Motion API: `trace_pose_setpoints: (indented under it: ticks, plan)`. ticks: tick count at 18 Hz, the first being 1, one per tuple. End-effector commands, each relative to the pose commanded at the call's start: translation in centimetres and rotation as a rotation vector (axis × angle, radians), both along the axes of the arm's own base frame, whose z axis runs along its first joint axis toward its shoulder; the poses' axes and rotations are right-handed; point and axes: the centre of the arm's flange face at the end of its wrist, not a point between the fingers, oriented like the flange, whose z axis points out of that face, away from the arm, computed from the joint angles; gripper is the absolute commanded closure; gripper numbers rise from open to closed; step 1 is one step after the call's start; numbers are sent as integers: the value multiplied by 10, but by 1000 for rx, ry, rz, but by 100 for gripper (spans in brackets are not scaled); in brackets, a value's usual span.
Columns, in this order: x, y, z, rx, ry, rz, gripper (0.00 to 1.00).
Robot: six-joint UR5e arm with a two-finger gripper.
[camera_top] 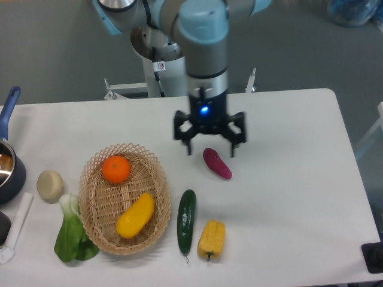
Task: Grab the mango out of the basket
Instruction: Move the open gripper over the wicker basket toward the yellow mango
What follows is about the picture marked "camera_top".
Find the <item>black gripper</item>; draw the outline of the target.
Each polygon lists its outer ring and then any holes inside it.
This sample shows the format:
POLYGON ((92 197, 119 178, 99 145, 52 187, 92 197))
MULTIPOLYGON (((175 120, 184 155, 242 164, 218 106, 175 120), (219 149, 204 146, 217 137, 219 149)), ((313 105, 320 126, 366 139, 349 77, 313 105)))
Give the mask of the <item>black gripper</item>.
POLYGON ((207 98, 207 90, 200 87, 197 97, 189 96, 190 114, 177 110, 174 114, 174 139, 187 147, 187 154, 192 154, 191 140, 198 133, 205 135, 223 135, 231 144, 230 156, 235 156, 235 149, 247 142, 245 112, 234 115, 227 113, 227 93, 207 98), (182 131, 181 126, 190 122, 191 127, 182 131))

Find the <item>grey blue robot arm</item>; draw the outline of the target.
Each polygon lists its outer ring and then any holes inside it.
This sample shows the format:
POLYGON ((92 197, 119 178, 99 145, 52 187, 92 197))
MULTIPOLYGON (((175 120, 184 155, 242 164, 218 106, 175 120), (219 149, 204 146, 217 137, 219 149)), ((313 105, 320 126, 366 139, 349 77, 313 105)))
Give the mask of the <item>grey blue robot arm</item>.
POLYGON ((176 111, 175 140, 191 148, 199 133, 221 135, 232 149, 247 141, 245 113, 227 112, 229 23, 266 9, 270 1, 94 1, 93 5, 118 33, 147 25, 180 47, 190 112, 176 111))

